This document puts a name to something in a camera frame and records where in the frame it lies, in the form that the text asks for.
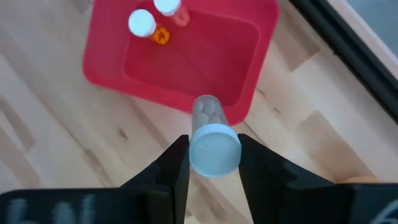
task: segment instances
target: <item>plastic vial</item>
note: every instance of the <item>plastic vial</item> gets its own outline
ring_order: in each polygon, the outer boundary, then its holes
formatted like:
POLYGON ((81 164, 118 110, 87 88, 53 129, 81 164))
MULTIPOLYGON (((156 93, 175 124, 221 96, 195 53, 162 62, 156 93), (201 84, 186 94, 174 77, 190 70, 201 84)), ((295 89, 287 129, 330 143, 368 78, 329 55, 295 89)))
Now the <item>plastic vial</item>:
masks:
POLYGON ((188 25, 190 15, 188 9, 181 3, 181 0, 154 0, 155 7, 164 16, 172 18, 177 26, 188 25))
POLYGON ((205 177, 222 177, 241 161, 242 146, 230 128, 217 98, 203 95, 193 104, 189 156, 193 169, 205 177))
POLYGON ((143 38, 148 38, 160 45, 165 45, 170 40, 170 32, 155 21, 153 15, 145 9, 137 9, 129 17, 130 31, 143 38))

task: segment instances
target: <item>red container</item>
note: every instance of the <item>red container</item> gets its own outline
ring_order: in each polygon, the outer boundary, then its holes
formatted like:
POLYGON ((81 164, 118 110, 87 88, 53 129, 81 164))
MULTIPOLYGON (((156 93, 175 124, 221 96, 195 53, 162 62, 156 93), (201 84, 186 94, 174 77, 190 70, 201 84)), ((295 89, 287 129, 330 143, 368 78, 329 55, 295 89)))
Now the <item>red container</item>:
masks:
POLYGON ((183 0, 187 27, 177 27, 148 0, 96 0, 83 62, 97 85, 191 112, 214 95, 230 124, 249 111, 277 17, 276 0, 183 0), (158 45, 133 36, 130 13, 147 9, 170 31, 158 45))

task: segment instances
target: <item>small bottle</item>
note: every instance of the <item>small bottle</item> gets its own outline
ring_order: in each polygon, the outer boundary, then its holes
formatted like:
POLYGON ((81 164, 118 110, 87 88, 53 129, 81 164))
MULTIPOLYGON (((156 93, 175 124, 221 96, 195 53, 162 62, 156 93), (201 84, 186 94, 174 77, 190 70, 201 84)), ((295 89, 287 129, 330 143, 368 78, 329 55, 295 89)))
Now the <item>small bottle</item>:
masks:
POLYGON ((145 9, 137 9, 129 17, 130 31, 143 38, 148 38, 160 45, 165 45, 170 40, 170 32, 155 21, 153 15, 145 9))
POLYGON ((188 9, 181 3, 181 0, 154 0, 155 7, 164 16, 172 18, 177 26, 188 25, 190 15, 188 9))
POLYGON ((193 104, 189 160, 205 177, 222 177, 233 172, 241 161, 242 146, 228 124, 217 98, 203 95, 193 104))

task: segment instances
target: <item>white pill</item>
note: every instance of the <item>white pill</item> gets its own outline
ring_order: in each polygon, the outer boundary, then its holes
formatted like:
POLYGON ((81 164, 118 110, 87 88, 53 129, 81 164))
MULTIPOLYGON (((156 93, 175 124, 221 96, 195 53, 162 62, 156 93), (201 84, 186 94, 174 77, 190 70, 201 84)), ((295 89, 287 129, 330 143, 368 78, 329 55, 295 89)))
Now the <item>white pill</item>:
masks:
POLYGON ((193 111, 195 113, 199 113, 199 112, 201 112, 203 110, 203 107, 205 107, 205 103, 204 102, 202 102, 202 101, 195 102, 195 106, 194 106, 193 111))
POLYGON ((205 113, 206 113, 208 116, 213 115, 213 113, 215 112, 215 110, 216 110, 216 103, 215 103, 214 101, 209 100, 209 101, 207 101, 207 102, 205 103, 205 109, 204 109, 204 111, 205 111, 205 113))
POLYGON ((196 116, 198 127, 209 123, 210 118, 206 113, 200 112, 196 116))
POLYGON ((211 124, 221 124, 221 119, 219 116, 214 116, 210 119, 210 123, 211 124))

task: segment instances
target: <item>pill bottle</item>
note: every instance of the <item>pill bottle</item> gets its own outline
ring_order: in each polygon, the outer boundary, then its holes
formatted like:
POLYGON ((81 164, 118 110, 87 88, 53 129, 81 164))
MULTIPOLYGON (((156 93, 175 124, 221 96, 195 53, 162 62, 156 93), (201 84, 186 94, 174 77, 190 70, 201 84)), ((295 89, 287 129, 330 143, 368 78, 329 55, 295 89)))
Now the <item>pill bottle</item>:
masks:
POLYGON ((170 40, 170 32, 145 9, 132 12, 128 24, 131 33, 138 37, 148 38, 160 45, 165 45, 170 40))
POLYGON ((164 16, 169 16, 177 26, 188 25, 190 15, 181 0, 154 0, 156 9, 164 16))
POLYGON ((189 153, 191 166, 205 177, 226 176, 241 161, 241 143, 214 96, 203 95, 194 102, 189 153))

